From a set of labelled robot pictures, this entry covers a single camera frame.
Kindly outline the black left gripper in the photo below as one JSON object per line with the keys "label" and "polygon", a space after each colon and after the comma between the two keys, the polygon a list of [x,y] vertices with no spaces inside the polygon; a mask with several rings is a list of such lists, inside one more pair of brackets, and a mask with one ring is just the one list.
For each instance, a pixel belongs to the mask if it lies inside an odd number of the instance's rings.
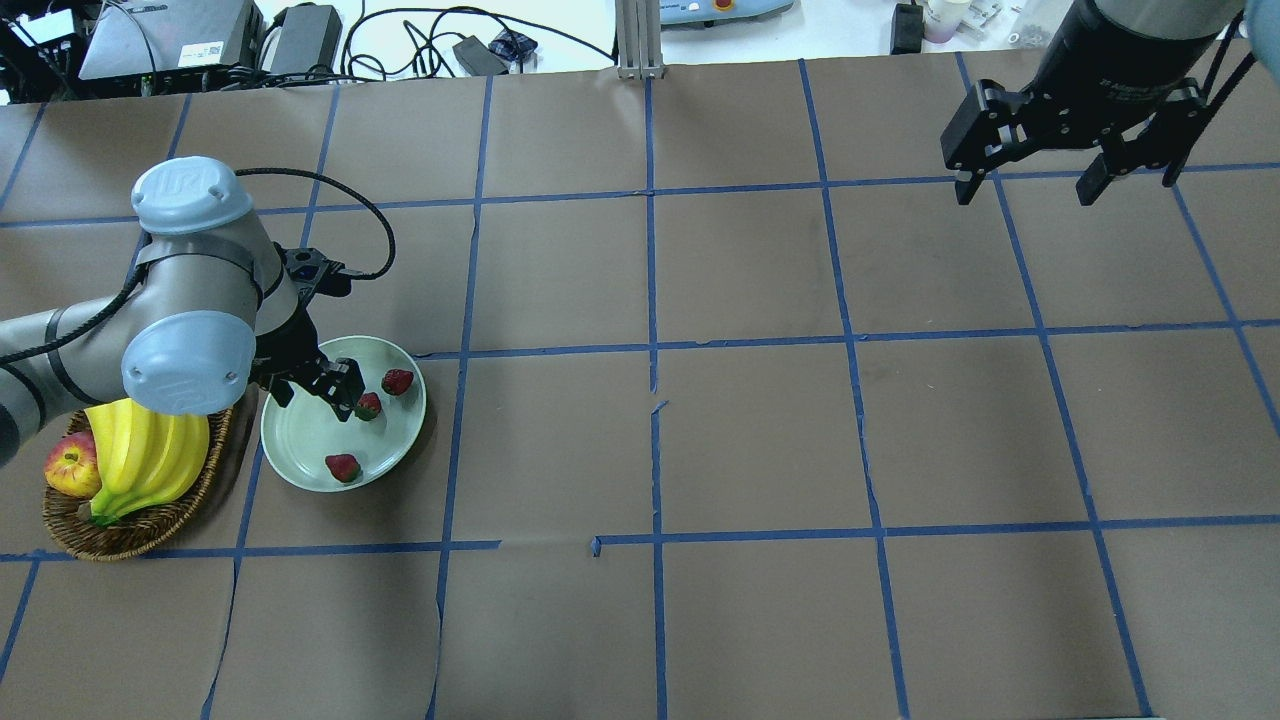
{"label": "black left gripper", "polygon": [[298,391],[330,406],[338,421],[348,421],[365,393],[360,364],[352,357],[329,357],[319,347],[317,331],[306,306],[297,306],[276,329],[256,338],[250,380],[288,407]]}

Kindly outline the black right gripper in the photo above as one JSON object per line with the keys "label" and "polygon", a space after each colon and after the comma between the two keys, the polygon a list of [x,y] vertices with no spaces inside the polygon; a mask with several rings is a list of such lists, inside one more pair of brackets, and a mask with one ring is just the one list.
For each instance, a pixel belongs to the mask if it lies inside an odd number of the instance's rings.
{"label": "black right gripper", "polygon": [[1096,150],[1076,179],[1082,206],[1139,169],[1175,184],[1211,118],[1190,76],[1210,45],[1207,1],[1074,1],[1024,88],[978,79],[945,127],[956,202],[970,205],[992,170],[1059,150]]}

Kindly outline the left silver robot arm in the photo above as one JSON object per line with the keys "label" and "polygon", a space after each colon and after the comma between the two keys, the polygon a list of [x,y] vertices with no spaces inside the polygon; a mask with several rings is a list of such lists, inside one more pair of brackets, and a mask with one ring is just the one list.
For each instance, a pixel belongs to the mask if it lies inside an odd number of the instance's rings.
{"label": "left silver robot arm", "polygon": [[152,167],[131,191],[146,238],[122,290],[3,323],[4,462],[51,420],[122,398],[207,416],[259,386],[282,406],[302,391],[353,415],[360,366],[321,351],[308,305],[344,297],[357,274],[273,241],[241,179],[205,156]]}

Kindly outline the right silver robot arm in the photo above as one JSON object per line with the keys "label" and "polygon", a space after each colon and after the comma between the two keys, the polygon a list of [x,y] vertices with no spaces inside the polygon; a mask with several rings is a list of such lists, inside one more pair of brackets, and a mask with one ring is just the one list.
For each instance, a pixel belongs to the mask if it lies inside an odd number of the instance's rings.
{"label": "right silver robot arm", "polygon": [[1174,186],[1249,70],[1277,73],[1277,38],[1275,1],[1074,1],[1028,85],[978,79],[945,127],[957,202],[1043,151],[1098,150],[1075,184],[1084,206],[1140,169]]}

